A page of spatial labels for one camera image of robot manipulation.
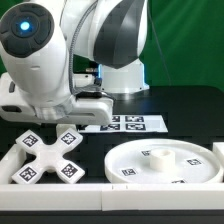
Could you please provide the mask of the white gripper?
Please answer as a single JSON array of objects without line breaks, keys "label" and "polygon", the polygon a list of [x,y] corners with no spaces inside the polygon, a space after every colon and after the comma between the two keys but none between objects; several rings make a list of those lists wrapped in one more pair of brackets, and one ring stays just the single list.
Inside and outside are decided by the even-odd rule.
[{"label": "white gripper", "polygon": [[11,122],[107,125],[112,122],[113,100],[72,96],[63,105],[35,108],[22,97],[8,73],[0,77],[0,117]]}]

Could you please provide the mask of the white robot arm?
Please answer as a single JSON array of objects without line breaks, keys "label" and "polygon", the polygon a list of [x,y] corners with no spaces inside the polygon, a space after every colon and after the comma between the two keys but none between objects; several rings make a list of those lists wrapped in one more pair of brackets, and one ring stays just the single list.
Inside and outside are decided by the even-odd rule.
[{"label": "white robot arm", "polygon": [[148,0],[23,0],[0,17],[0,117],[107,125],[145,89]]}]

